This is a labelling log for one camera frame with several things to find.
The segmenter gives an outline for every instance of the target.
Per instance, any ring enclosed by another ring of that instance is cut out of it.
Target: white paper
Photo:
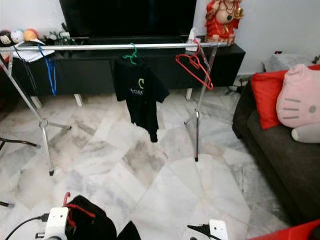
[[[32,41],[40,43],[40,44],[44,44],[42,41],[40,41],[38,39],[34,39]],[[15,45],[15,47],[19,47],[22,43],[24,43],[24,41],[17,43]],[[43,50],[42,51],[43,55],[45,55],[45,56],[47,56],[49,54],[53,54],[54,52],[55,52],[54,50]],[[20,57],[28,63],[32,63],[32,62],[37,61],[42,58],[40,51],[19,51],[18,50],[18,53],[19,53]],[[16,51],[13,52],[13,57],[19,59],[19,56],[16,53]]]

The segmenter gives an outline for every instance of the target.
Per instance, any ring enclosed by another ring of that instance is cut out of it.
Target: figurine
[[[228,46],[235,42],[234,29],[238,29],[243,18],[243,9],[239,7],[242,0],[212,0],[206,11],[206,42],[227,42]]]
[[[25,40],[24,31],[21,29],[11,31],[10,36],[11,36],[12,41],[15,44],[23,42]]]
[[[0,40],[4,45],[12,45],[12,39],[8,30],[0,31]]]
[[[31,41],[31,40],[38,39],[38,38],[39,38],[39,34],[34,29],[29,28],[24,31],[24,40]]]

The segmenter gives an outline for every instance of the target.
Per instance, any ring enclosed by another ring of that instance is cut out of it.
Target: black t-shirt
[[[141,59],[134,62],[137,65],[124,58],[115,61],[113,84],[116,99],[126,100],[131,122],[146,129],[151,142],[156,143],[159,129],[156,102],[162,103],[169,92]]]

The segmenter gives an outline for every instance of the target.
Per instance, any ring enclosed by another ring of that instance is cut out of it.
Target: metal rod
[[[49,161],[49,175],[53,176],[54,172],[55,172],[55,167],[54,167],[54,163],[52,162],[52,159],[50,156],[48,134],[46,131],[46,127],[41,125],[41,123],[40,123],[40,128],[42,131],[43,146],[45,149],[46,157],[48,158],[48,161]]]
[[[0,206],[4,206],[4,207],[9,207],[9,203],[7,203],[7,202],[4,202],[4,201],[0,201]]]
[[[195,111],[195,116],[196,116],[196,122],[195,122],[195,155],[194,155],[194,160],[198,162],[199,160],[199,119],[200,119],[200,113],[199,111]]]
[[[62,128],[62,129],[68,129],[68,130],[71,129],[71,126],[62,125],[62,124],[58,124],[58,123],[54,123],[54,122],[49,122],[49,121],[48,121],[48,125],[49,125],[49,126],[53,126],[53,127]]]
[[[210,76],[210,74],[211,74],[212,66],[213,66],[214,61],[215,61],[215,58],[216,58],[217,50],[218,50],[218,48],[217,48],[216,46],[214,46],[214,47],[212,48],[212,52],[211,52],[209,64],[208,64],[208,65],[206,64],[206,65],[207,65],[207,72],[208,72],[209,76]],[[205,83],[208,82],[208,77],[205,77],[204,82],[205,82]],[[206,86],[203,85],[203,86],[202,86],[202,89],[201,89],[200,98],[199,98],[198,104],[197,104],[197,106],[196,106],[196,109],[197,109],[198,111],[200,111],[200,107],[201,107],[202,100],[203,100],[203,98],[204,98],[205,92],[206,92]]]
[[[12,59],[9,59],[10,62],[8,64],[8,66],[12,67]],[[10,79],[10,81],[12,82],[12,84],[14,85],[14,87],[17,89],[17,91],[19,92],[19,94],[21,95],[21,97],[23,98],[23,100],[25,101],[25,103],[28,105],[28,107],[31,109],[31,111],[33,112],[33,114],[36,116],[36,118],[42,122],[43,118],[41,117],[41,115],[38,113],[37,109],[35,108],[35,106],[32,104],[31,99],[25,94],[25,92],[20,88],[20,86],[17,84],[16,80],[12,77],[12,75],[10,74],[9,69],[7,69],[5,63],[2,61],[2,59],[0,59],[0,66],[2,67],[2,69],[4,70],[5,74],[8,76],[8,78]]]
[[[212,70],[212,66],[214,64],[214,61],[215,61],[215,57],[216,57],[216,54],[217,54],[217,49],[218,49],[218,46],[214,46],[212,48],[212,52],[211,52],[211,56],[210,56],[210,60],[209,60],[209,63],[207,61],[207,58],[206,58],[206,55],[205,55],[205,52],[204,50],[201,48],[201,55],[203,57],[203,60],[204,60],[204,63],[206,65],[206,69],[207,69],[207,72],[208,74],[210,75],[211,74],[211,70]],[[204,82],[205,83],[208,83],[209,79],[208,77],[205,77],[205,80]],[[201,107],[201,104],[202,104],[202,101],[203,101],[203,98],[204,98],[204,95],[205,95],[205,92],[206,92],[206,89],[207,87],[205,85],[202,86],[202,89],[201,89],[201,94],[200,94],[200,98],[199,98],[199,101],[197,103],[197,106],[196,106],[196,109],[194,110],[194,112],[189,116],[189,118],[184,122],[184,124],[188,124],[188,122],[191,121],[191,119],[195,116],[196,117],[196,122],[195,122],[195,150],[194,150],[194,160],[196,162],[198,162],[199,160],[199,121],[200,121],[200,107]]]
[[[200,43],[203,48],[212,47],[226,47],[226,42],[203,42]],[[190,47],[197,47],[196,43],[156,43],[156,44],[135,44],[137,49],[184,49]],[[133,45],[130,44],[109,44],[109,45],[77,45],[77,46],[41,46],[42,50],[54,50],[54,51],[82,51],[82,50],[125,50],[133,49]],[[37,46],[18,46],[18,51],[39,51]],[[13,46],[0,47],[0,52],[13,52],[15,49]]]
[[[9,64],[8,64],[8,70],[10,75],[12,75],[13,62],[14,62],[14,52],[11,51],[9,55]]]

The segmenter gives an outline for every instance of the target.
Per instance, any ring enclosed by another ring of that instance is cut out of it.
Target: clothes drying rack
[[[41,46],[43,51],[46,50],[54,50],[54,51],[83,51],[83,50],[128,50],[128,49],[145,49],[145,50],[154,50],[154,49],[185,49],[191,47],[197,47],[196,43],[159,43],[159,44],[136,44],[135,46],[131,44],[108,44],[108,45],[54,45],[54,46]],[[219,47],[226,47],[227,43],[225,42],[203,42],[200,43],[202,48],[212,48],[212,52],[210,55],[209,63],[207,65],[207,72],[210,74],[215,56],[217,53],[217,49]],[[39,51],[37,46],[18,46],[16,48],[17,51]],[[54,174],[54,164],[50,157],[50,146],[48,141],[48,134],[47,134],[47,126],[58,127],[62,129],[71,129],[71,126],[62,125],[54,122],[48,121],[46,118],[43,118],[40,113],[38,112],[37,108],[33,104],[31,98],[25,93],[25,91],[18,85],[14,77],[12,76],[12,68],[13,68],[13,52],[15,51],[13,46],[10,47],[0,47],[0,52],[9,52],[9,61],[8,64],[5,64],[2,57],[0,58],[0,67],[3,68],[5,74],[8,76],[14,87],[17,89],[19,94],[21,95],[22,99],[25,101],[27,106],[39,120],[39,127],[42,132],[43,144],[47,156],[47,160],[49,162],[49,175],[52,176]],[[199,119],[200,119],[200,107],[202,104],[203,96],[206,91],[206,86],[203,85],[201,89],[201,94],[199,101],[197,103],[197,107],[194,110],[194,113],[190,115],[189,119],[184,122],[187,124],[193,118],[196,118],[196,141],[195,141],[195,160],[198,161],[198,154],[199,154]]]

